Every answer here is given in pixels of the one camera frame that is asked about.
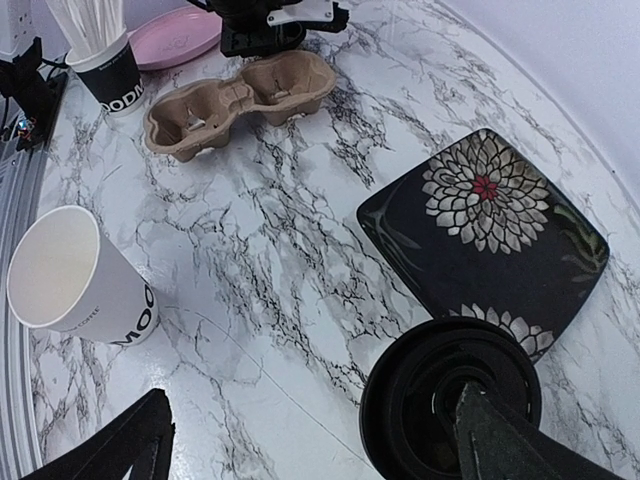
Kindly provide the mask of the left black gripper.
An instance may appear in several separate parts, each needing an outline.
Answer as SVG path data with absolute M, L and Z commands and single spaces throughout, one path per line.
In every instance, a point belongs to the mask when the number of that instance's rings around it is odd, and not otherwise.
M 297 48 L 306 37 L 298 22 L 271 27 L 263 23 L 257 29 L 242 32 L 232 26 L 231 18 L 222 18 L 220 51 L 224 56 L 270 56 Z

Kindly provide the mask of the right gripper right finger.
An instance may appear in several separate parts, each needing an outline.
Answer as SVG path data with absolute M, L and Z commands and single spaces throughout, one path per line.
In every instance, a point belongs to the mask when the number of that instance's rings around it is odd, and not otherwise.
M 464 479 L 615 479 L 538 430 L 496 395 L 468 383 L 456 406 Z

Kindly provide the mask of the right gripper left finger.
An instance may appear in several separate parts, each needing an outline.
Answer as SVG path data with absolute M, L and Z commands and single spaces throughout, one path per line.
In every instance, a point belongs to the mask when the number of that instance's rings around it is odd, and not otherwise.
M 167 479 L 175 424 L 165 391 L 149 390 L 119 416 L 29 479 Z

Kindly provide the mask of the black plastic cup lid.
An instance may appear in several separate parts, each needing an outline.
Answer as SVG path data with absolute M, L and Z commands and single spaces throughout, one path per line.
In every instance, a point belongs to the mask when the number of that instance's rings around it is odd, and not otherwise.
M 468 383 L 497 394 L 539 426 L 538 375 L 529 355 L 503 328 L 445 317 L 411 328 L 384 351 L 359 409 L 363 448 L 383 478 L 460 478 L 455 412 Z

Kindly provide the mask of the brown cardboard cup carrier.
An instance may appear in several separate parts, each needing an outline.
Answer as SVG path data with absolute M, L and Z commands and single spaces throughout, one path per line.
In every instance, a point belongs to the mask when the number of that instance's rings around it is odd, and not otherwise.
M 204 149 L 226 146 L 232 125 L 245 114 L 259 113 L 279 126 L 316 113 L 335 85 L 334 70 L 312 52 L 252 61 L 232 78 L 195 81 L 160 97 L 143 119 L 145 143 L 185 163 Z

